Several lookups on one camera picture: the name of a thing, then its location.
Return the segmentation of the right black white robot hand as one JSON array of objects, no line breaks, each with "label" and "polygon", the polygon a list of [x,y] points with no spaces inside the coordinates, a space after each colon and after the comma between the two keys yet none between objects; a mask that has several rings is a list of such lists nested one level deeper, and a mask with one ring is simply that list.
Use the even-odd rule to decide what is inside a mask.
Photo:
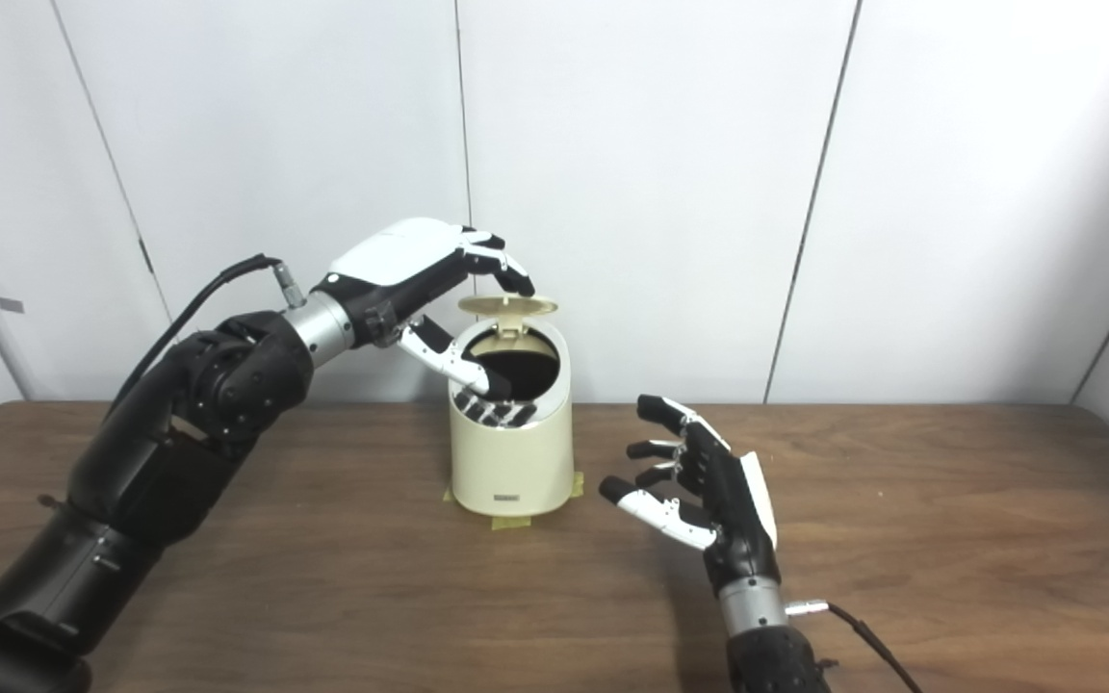
[{"label": "right black white robot hand", "polygon": [[639,395],[635,412],[676,440],[629,444],[632,459],[657,459],[633,481],[607,476],[603,499],[661,534],[703,554],[714,591],[736,580],[782,583],[773,501],[754,453],[736,455],[686,405]]}]

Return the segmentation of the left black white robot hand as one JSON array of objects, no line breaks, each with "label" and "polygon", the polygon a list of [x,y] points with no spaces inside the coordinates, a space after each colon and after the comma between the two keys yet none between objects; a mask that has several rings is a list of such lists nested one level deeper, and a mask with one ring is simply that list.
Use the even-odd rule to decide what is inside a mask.
[{"label": "left black white robot hand", "polygon": [[427,217],[393,223],[334,259],[308,297],[333,310],[346,350],[400,347],[415,360],[481,398],[507,399],[501,374],[467,358],[424,313],[472,276],[494,276],[506,293],[535,286],[496,234]]}]

